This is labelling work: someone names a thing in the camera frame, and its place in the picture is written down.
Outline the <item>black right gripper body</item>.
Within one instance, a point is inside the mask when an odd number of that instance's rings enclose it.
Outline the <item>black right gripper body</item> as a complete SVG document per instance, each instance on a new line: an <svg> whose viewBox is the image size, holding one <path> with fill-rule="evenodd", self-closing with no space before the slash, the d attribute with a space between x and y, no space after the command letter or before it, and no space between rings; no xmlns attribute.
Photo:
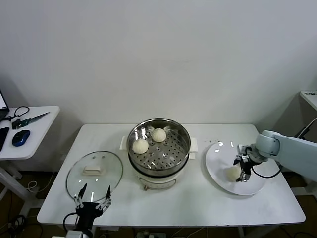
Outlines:
<svg viewBox="0 0 317 238"><path fill-rule="evenodd" d="M250 174L251 173L251 169L253 166L253 162L251 161L251 159L249 158L248 155L239 155L238 156L240 159L240 167L241 170L245 173L245 174Z"/></svg>

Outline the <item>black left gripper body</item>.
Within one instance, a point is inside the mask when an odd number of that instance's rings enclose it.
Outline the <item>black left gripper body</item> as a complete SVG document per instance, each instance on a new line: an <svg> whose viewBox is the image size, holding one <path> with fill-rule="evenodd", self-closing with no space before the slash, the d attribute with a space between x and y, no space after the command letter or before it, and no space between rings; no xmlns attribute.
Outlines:
<svg viewBox="0 0 317 238"><path fill-rule="evenodd" d="M95 218L100 217L103 211L95 202L83 202L83 206L77 206L75 211L79 219L76 228L92 228Z"/></svg>

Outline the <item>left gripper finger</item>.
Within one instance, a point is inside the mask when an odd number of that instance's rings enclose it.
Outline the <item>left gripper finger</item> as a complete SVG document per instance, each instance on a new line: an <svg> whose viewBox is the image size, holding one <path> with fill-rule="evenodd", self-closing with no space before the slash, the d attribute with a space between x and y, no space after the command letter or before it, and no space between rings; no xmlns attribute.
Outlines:
<svg viewBox="0 0 317 238"><path fill-rule="evenodd" d="M111 205L111 186L108 186L108 190L106 192L106 196L98 205L98 210L106 211Z"/></svg>
<svg viewBox="0 0 317 238"><path fill-rule="evenodd" d="M85 183L85 185L80 189L79 194L74 196L76 208L83 208L84 207L82 198L84 196L86 188L87 188L87 183Z"/></svg>

